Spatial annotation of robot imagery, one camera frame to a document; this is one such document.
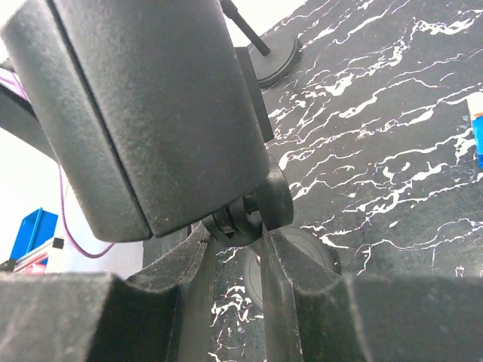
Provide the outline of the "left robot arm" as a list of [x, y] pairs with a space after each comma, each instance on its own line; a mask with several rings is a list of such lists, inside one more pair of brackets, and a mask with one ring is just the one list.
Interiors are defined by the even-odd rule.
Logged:
[[56, 156], [28, 99], [13, 90], [14, 86], [20, 89], [22, 87], [12, 74], [14, 69], [11, 61], [4, 60], [1, 63], [1, 70], [9, 72], [13, 77], [12, 80], [1, 77], [1, 128], [56, 161]]

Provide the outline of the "round base microphone stand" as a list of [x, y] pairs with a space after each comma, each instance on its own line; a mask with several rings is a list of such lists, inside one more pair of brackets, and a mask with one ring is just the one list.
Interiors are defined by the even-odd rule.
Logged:
[[216, 1], [27, 1], [2, 38], [97, 238], [170, 234], [269, 174]]

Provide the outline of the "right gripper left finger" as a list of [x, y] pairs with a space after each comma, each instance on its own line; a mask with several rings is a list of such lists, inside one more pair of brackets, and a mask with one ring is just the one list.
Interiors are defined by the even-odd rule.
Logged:
[[113, 302], [114, 361], [204, 361], [214, 291], [214, 244], [198, 225], [179, 246], [127, 281]]

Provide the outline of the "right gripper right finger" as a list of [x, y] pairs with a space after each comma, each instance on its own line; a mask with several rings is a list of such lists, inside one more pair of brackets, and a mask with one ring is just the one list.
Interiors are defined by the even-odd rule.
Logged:
[[310, 259], [280, 231], [263, 231], [261, 279], [269, 361], [353, 361], [352, 275]]

